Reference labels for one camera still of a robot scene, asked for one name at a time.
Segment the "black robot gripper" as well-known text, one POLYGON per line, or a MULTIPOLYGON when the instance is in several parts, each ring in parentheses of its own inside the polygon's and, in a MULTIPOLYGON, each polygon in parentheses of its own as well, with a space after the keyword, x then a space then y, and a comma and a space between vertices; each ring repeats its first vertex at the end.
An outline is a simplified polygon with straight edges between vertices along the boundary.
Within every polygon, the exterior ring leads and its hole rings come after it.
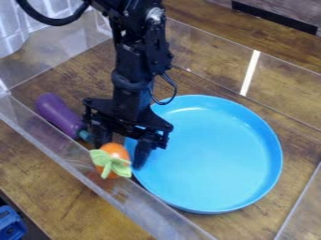
POLYGON ((113 73, 113 99, 83 99, 83 122, 91 129, 95 148, 111 142, 114 133, 139 140, 134 149, 135 170, 145 166, 157 147, 167 147, 173 131, 173 124, 151 110, 153 81, 131 82, 121 74, 113 73))

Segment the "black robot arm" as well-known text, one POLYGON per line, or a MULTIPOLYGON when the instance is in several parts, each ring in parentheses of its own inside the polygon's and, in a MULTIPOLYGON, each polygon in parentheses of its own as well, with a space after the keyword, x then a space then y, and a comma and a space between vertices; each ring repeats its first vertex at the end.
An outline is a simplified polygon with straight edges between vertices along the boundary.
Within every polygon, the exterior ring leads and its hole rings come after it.
POLYGON ((83 100, 83 121, 91 128, 95 146, 110 142, 115 133, 137 140, 131 166, 139 169, 151 150, 167 146, 173 131, 173 124, 151 110, 154 78, 173 82, 166 74, 173 59, 166 10, 162 0, 89 0, 89 3, 110 18, 115 69, 113 98, 83 100))

